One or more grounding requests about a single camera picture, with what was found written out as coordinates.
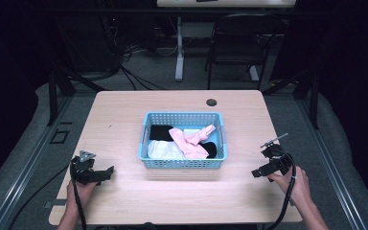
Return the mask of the person's left hand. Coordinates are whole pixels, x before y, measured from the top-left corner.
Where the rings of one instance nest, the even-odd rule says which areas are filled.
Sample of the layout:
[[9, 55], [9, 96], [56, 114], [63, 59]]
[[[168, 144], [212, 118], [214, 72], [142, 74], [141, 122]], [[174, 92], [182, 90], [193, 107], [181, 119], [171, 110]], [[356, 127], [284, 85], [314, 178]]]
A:
[[78, 204], [75, 194], [78, 194], [80, 198], [80, 206], [84, 207], [88, 203], [88, 200], [96, 186], [96, 183], [88, 183], [83, 185], [79, 182], [73, 183], [70, 181], [67, 185], [66, 211], [74, 213], [78, 211]]

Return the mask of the metal floor rail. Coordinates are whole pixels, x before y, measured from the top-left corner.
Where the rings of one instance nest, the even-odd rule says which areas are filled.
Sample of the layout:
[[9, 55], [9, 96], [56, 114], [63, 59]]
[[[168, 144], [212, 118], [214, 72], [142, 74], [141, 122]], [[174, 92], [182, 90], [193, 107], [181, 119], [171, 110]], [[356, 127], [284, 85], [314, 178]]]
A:
[[309, 115], [309, 106], [305, 101], [297, 100], [297, 106], [303, 116], [303, 120], [308, 127], [310, 134], [319, 149], [319, 158], [325, 169], [325, 172], [333, 186], [333, 190], [337, 196], [341, 208], [348, 220], [352, 230], [368, 230], [363, 218], [361, 217], [357, 206], [354, 203], [351, 193], [348, 191], [341, 174], [334, 162], [331, 152], [325, 142], [324, 136], [320, 129], [316, 129]]
[[63, 99], [51, 126], [46, 103], [39, 104], [0, 170], [0, 230], [54, 230], [49, 216], [81, 127], [74, 114], [77, 101]]

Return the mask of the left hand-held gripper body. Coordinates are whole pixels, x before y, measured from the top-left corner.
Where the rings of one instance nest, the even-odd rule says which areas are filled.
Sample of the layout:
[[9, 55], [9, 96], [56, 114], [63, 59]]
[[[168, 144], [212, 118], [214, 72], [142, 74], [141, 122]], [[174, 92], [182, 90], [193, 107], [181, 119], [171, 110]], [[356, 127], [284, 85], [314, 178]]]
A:
[[92, 170], [95, 156], [95, 153], [81, 150], [80, 154], [71, 160], [70, 175], [74, 181], [78, 181], [83, 185], [100, 182], [99, 175]]

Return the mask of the person's right hand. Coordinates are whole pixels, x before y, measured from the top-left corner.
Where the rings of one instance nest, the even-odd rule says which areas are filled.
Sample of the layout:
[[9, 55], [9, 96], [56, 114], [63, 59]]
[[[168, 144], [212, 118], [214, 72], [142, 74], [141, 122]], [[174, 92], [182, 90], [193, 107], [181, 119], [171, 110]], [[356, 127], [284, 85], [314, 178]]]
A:
[[287, 192], [291, 180], [294, 179], [294, 186], [290, 195], [290, 199], [294, 205], [295, 202], [311, 201], [309, 179], [306, 172], [299, 166], [290, 169], [285, 175], [272, 173], [270, 177], [284, 193]]

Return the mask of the black metal stand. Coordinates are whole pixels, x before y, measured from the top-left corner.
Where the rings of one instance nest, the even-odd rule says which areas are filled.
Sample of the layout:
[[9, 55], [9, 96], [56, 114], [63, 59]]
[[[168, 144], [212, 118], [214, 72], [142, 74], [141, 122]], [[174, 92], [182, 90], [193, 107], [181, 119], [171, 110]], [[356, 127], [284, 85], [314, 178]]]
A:
[[281, 80], [274, 86], [264, 90], [263, 94], [265, 96], [271, 95], [295, 81], [297, 82], [297, 86], [292, 93], [293, 98], [295, 100], [304, 100], [308, 93], [310, 93], [309, 120], [313, 127], [318, 129], [319, 76], [313, 70], [304, 70], [289, 79]]
[[104, 91], [103, 87], [84, 78], [76, 71], [72, 71], [70, 68], [66, 67], [55, 66], [48, 82], [50, 106], [49, 126], [51, 126], [58, 117], [58, 90], [66, 97], [73, 97], [76, 93], [76, 89], [72, 85], [71, 80], [78, 81], [96, 92]]

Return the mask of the black chair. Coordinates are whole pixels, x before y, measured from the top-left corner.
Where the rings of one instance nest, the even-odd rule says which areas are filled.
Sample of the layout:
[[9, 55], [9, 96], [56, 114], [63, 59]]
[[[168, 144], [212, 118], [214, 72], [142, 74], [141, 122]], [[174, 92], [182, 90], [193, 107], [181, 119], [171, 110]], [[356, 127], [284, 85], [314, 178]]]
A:
[[272, 39], [281, 28], [281, 19], [272, 14], [231, 13], [213, 26], [204, 70], [211, 88], [213, 65], [243, 65], [246, 71], [260, 66], [265, 72]]

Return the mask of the blue plastic basket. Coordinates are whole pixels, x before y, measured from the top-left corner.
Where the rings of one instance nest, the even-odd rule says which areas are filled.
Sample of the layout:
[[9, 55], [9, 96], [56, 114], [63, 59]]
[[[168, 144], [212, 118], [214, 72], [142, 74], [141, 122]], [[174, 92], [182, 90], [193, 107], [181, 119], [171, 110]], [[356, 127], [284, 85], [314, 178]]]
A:
[[[214, 125], [216, 130], [201, 143], [215, 143], [217, 156], [211, 159], [186, 159], [185, 156], [181, 160], [151, 159], [148, 156], [148, 145], [151, 141], [150, 127], [153, 125], [172, 126], [183, 132], [185, 129]], [[219, 169], [227, 157], [223, 118], [218, 112], [148, 112], [142, 125], [138, 156], [148, 169]]]

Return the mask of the black sock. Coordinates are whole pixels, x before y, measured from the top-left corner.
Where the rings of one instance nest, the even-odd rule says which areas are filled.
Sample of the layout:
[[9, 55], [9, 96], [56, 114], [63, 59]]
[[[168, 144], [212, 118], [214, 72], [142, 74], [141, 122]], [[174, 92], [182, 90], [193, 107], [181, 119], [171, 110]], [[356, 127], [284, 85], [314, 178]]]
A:
[[213, 142], [201, 143], [200, 144], [208, 153], [207, 158], [215, 158], [217, 156], [217, 146]]
[[153, 125], [150, 127], [149, 138], [155, 141], [172, 142], [173, 138], [170, 135], [172, 126]]

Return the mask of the white sock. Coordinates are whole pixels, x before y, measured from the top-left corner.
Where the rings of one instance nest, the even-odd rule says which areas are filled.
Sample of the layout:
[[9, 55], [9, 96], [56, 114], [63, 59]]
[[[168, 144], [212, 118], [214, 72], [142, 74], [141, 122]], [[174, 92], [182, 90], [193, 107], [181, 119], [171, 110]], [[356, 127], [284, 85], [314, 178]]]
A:
[[151, 159], [184, 159], [183, 151], [175, 142], [151, 140], [148, 145], [148, 156]]

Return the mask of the white desk leg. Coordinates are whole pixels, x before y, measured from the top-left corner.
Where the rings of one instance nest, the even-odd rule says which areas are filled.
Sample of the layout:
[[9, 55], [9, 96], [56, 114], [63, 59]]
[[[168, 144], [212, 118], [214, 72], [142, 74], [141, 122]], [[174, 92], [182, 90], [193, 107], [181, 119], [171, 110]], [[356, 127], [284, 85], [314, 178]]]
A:
[[174, 78], [176, 81], [183, 81], [184, 52], [183, 52], [182, 20], [180, 17], [177, 18], [176, 38], [177, 38], [177, 59]]

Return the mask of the white desk foot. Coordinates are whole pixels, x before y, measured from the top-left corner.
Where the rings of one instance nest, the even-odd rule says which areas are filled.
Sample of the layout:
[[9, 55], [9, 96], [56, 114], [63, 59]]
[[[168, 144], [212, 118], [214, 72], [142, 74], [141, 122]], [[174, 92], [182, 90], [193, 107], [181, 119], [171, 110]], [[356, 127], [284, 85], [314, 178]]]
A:
[[249, 68], [249, 75], [250, 75], [250, 79], [252, 81], [258, 81], [260, 79], [259, 74], [258, 74], [258, 71], [257, 71], [257, 68], [256, 68], [255, 65], [252, 65]]

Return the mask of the long pink sock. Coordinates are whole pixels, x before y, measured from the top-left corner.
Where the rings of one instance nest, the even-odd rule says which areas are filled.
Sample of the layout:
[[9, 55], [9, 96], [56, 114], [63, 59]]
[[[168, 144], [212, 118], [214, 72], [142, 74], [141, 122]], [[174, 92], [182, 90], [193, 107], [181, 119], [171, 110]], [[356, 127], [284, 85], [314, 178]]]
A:
[[169, 134], [186, 159], [206, 159], [209, 156], [208, 151], [200, 144], [190, 143], [181, 129], [172, 128], [169, 130]]

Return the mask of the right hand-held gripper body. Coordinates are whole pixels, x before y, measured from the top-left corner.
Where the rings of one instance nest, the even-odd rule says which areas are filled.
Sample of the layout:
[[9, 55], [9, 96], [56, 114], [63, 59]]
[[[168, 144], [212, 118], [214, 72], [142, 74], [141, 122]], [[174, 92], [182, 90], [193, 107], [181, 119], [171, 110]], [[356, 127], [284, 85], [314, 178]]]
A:
[[277, 140], [285, 136], [287, 136], [286, 133], [263, 144], [262, 154], [268, 159], [268, 163], [264, 166], [270, 168], [270, 174], [280, 171], [282, 175], [285, 175], [292, 166], [292, 157], [280, 144], [276, 144]]

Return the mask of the short pink sock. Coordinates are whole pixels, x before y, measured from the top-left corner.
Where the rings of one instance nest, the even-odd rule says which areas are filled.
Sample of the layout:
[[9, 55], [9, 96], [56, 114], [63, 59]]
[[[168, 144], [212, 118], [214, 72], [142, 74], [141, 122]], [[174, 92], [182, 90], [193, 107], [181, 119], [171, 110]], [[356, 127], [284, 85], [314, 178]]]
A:
[[208, 125], [201, 129], [185, 129], [184, 137], [188, 143], [195, 146], [207, 140], [215, 130], [216, 127], [214, 125]]

